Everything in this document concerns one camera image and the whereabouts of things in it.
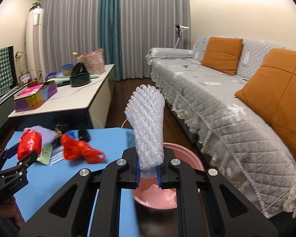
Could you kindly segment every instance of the blue table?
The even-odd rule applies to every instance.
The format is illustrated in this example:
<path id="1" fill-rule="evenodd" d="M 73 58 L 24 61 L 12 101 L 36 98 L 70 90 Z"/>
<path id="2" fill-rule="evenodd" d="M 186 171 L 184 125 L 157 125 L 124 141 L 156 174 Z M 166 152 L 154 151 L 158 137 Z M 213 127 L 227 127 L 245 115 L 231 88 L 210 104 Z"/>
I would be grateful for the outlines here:
<path id="1" fill-rule="evenodd" d="M 110 162 L 121 158 L 124 150 L 135 146 L 133 130 L 130 129 L 109 128 L 88 131 L 91 137 L 90 146 L 103 151 L 106 155 L 106 162 L 91 165 L 83 159 L 78 159 L 75 161 L 62 160 L 47 166 L 36 162 L 30 166 L 27 169 L 29 184 L 15 194 L 16 202 L 25 221 L 29 220 L 80 169 L 88 168 L 91 171 L 103 169 Z M 15 145 L 22 134 L 23 132 L 15 132 L 6 148 Z M 15 155 L 7 160 L 3 169 L 15 166 L 17 161 Z M 119 234 L 120 237 L 140 236 L 131 190 L 122 189 Z"/>

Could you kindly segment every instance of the pink basket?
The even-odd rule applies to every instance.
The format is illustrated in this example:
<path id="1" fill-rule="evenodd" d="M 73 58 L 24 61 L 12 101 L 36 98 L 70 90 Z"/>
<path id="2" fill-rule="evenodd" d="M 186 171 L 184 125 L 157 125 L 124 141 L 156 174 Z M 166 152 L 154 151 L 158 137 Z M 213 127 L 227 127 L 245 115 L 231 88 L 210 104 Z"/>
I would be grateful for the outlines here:
<path id="1" fill-rule="evenodd" d="M 185 161 L 194 169 L 204 171 L 204 166 L 198 156 L 188 148 L 169 142 L 163 145 L 172 149 L 176 158 Z M 133 197 L 138 203 L 154 210 L 169 210 L 177 207 L 175 189 L 160 189 L 157 178 L 140 178 L 138 188 L 133 190 Z"/>
<path id="2" fill-rule="evenodd" d="M 83 62 L 90 75 L 102 74 L 105 71 L 102 48 L 77 57 L 77 62 Z"/>

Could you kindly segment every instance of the clear plastic straw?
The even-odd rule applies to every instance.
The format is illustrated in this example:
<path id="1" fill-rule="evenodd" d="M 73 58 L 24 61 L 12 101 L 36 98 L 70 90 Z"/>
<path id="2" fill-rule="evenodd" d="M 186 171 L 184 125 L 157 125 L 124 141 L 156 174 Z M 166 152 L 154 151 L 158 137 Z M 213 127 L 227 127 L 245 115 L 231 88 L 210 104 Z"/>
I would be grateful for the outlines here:
<path id="1" fill-rule="evenodd" d="M 64 151 L 64 147 L 62 145 L 53 149 L 51 153 L 51 162 L 50 162 L 51 165 L 64 159 L 63 151 Z"/>

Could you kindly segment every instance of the blue object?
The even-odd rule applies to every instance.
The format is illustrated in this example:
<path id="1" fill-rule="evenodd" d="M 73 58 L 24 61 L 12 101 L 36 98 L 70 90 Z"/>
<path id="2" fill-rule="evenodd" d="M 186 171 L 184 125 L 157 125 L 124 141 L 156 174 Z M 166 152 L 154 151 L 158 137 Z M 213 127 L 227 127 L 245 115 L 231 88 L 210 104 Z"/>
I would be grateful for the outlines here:
<path id="1" fill-rule="evenodd" d="M 139 168 L 139 159 L 137 158 L 137 161 L 136 161 L 136 173 L 135 173 L 135 183 L 136 183 L 137 187 L 139 185 L 140 179 L 141 179 L 141 170 Z"/>
<path id="2" fill-rule="evenodd" d="M 161 166 L 157 166 L 157 181 L 159 188 L 162 188 Z"/>
<path id="3" fill-rule="evenodd" d="M 72 63 L 69 63 L 69 64 L 65 64 L 65 65 L 62 65 L 62 69 L 70 69 L 70 68 L 73 68 L 74 64 Z"/>
<path id="4" fill-rule="evenodd" d="M 67 76 L 65 76 L 62 72 L 60 72 L 60 73 L 57 73 L 57 74 L 55 75 L 55 77 L 56 77 L 56 78 L 63 78 L 63 77 L 67 77 Z"/>
<path id="5" fill-rule="evenodd" d="M 15 145 L 10 147 L 8 150 L 6 150 L 4 156 L 9 160 L 14 155 L 16 155 L 16 153 L 18 152 L 18 147 L 19 147 L 19 141 Z"/>
<path id="6" fill-rule="evenodd" d="M 84 159 L 78 159 L 75 161 L 62 160 L 53 166 L 45 166 L 41 163 L 30 166 L 27 169 L 29 184 L 14 195 L 25 221 L 29 220 L 80 169 L 88 168 L 91 171 L 103 169 L 110 162 L 121 158 L 124 150 L 135 146 L 133 130 L 131 129 L 91 129 L 88 132 L 91 137 L 89 145 L 105 153 L 105 163 L 90 165 Z M 22 134 L 23 132 L 15 132 L 6 148 L 18 143 Z M 15 166 L 17 161 L 16 156 L 13 156 L 7 160 L 3 169 Z M 122 189 L 119 236 L 140 236 L 131 190 Z"/>
<path id="7" fill-rule="evenodd" d="M 73 139 L 76 140 L 76 131 L 73 130 L 69 130 L 68 132 L 66 132 L 66 134 L 68 134 L 70 137 L 72 137 Z"/>

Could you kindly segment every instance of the sofa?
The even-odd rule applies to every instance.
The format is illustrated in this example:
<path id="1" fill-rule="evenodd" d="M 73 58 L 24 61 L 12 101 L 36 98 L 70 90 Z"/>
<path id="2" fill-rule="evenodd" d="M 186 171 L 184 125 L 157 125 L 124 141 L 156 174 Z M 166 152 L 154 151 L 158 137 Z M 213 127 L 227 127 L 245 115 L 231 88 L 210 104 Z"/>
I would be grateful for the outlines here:
<path id="1" fill-rule="evenodd" d="M 234 76 L 201 65 L 209 37 L 193 50 L 152 48 L 146 58 L 151 79 L 171 110 L 184 121 L 191 140 L 197 136 L 210 164 L 237 187 L 267 218 L 294 212 L 296 162 L 265 121 L 234 94 L 242 89 L 272 48 L 287 47 L 243 39 Z"/>

